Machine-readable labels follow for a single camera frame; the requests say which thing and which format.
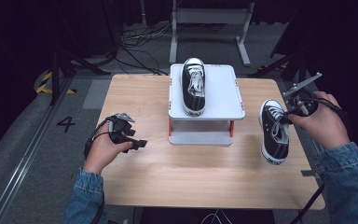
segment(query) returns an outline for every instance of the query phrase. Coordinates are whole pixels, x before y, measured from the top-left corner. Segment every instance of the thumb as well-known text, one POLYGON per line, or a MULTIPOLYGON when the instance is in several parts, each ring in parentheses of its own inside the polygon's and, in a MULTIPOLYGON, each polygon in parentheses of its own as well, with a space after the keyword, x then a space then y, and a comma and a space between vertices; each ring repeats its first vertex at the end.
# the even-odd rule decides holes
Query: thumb
POLYGON ((125 151, 133 146, 133 142, 123 142, 120 144, 116 144, 117 150, 120 152, 125 151))
POLYGON ((294 115, 294 114, 290 114, 287 118, 290 119, 290 121, 292 121, 294 124, 298 125, 301 127, 301 121, 302 121, 302 117, 300 117, 299 115, 294 115))

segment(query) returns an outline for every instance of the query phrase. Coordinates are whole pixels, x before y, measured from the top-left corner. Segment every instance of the floor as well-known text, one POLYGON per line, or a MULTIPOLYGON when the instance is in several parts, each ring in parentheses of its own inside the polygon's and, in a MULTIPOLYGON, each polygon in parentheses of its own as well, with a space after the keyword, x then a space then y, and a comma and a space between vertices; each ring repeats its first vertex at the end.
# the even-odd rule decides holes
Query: floor
MULTIPOLYGON (((158 35, 149 35, 153 39, 142 46, 130 48, 131 40, 127 39, 125 49, 143 62, 145 67, 169 73, 170 27, 168 23, 159 24, 158 27, 166 28, 158 35)), ((234 67, 238 77, 246 77, 256 72, 260 66, 271 64, 280 58, 276 55, 271 59, 269 54, 284 27, 285 24, 251 25, 245 46, 252 65, 244 67, 234 44, 239 27, 184 26, 179 33, 177 62, 198 57, 205 63, 229 64, 234 67)), ((141 24, 127 29, 139 29, 136 31, 140 34, 145 26, 141 24)), ((124 49, 118 51, 117 58, 122 62, 137 64, 124 49)), ((89 61, 95 63, 102 59, 93 57, 89 61)), ((62 94, 56 105, 50 106, 51 95, 41 92, 25 108, 0 142, 0 223, 62 222, 63 210, 71 196, 76 172, 84 161, 84 143, 96 125, 110 80, 115 74, 150 73, 140 64, 138 66, 141 68, 114 60, 100 67, 111 72, 108 76, 78 70, 74 78, 62 77, 61 82, 63 92, 70 89, 76 93, 62 94), (70 126, 66 132, 64 126, 57 124, 69 117, 75 125, 70 126), (21 174, 16 173, 17 167, 22 168, 21 174), (6 187, 12 187, 12 191, 5 190, 6 187)), ((275 79, 280 90, 286 91, 291 83, 280 79, 281 71, 272 71, 266 77, 275 79)), ((36 87, 45 74, 40 75, 35 83, 36 87)), ((310 165, 314 168, 313 154, 317 147, 301 130, 297 129, 297 132, 310 165)), ((142 208, 128 206, 108 206, 108 211, 111 219, 117 223, 138 223, 142 214, 142 208)), ((297 215, 295 210, 274 210, 273 213, 277 224, 288 223, 297 215)), ((326 208, 309 211, 304 216, 303 223, 328 223, 326 208)))

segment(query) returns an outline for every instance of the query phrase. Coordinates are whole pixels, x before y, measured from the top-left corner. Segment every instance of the sneaker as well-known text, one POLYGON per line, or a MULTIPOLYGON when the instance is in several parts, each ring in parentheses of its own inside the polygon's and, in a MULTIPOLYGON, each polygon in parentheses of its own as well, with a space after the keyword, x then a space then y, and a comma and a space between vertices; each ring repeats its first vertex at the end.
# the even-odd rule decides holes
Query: sneaker
POLYGON ((264 132, 261 154, 267 162, 279 165, 289 152, 289 124, 281 124, 282 106, 274 101, 265 101, 260 108, 259 121, 264 132))
POLYGON ((183 108, 191 117, 205 109, 205 68, 200 59, 190 58, 182 67, 183 108))

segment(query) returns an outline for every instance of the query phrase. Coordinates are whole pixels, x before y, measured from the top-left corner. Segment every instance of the shoelace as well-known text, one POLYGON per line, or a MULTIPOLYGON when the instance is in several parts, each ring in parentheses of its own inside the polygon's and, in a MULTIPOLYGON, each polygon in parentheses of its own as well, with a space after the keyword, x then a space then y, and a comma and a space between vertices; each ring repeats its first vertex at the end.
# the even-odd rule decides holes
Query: shoelace
POLYGON ((203 94, 203 81, 202 81, 202 72, 196 69, 191 69, 189 72, 191 74, 190 85, 188 90, 196 93, 197 95, 203 94))
POLYGON ((280 134, 280 128, 281 128, 281 124, 280 124, 280 119, 283 116, 283 110, 280 109, 279 107, 275 107, 272 106, 268 109, 268 112, 270 113, 270 115, 275 119, 275 123, 272 126, 273 130, 272 130, 272 134, 275 137, 279 137, 281 138, 282 135, 280 134))

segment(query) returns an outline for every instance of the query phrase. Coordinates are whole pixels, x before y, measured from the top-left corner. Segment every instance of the jacket cuff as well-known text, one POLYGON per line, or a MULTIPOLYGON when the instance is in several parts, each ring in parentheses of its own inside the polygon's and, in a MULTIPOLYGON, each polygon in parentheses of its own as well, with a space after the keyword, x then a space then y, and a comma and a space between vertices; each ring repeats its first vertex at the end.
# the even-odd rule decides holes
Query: jacket cuff
POLYGON ((76 178, 75 188, 83 189, 91 193, 103 193, 103 177, 80 168, 76 178))
POLYGON ((351 142, 341 147, 324 150, 317 154, 320 173, 358 164, 358 146, 351 142))

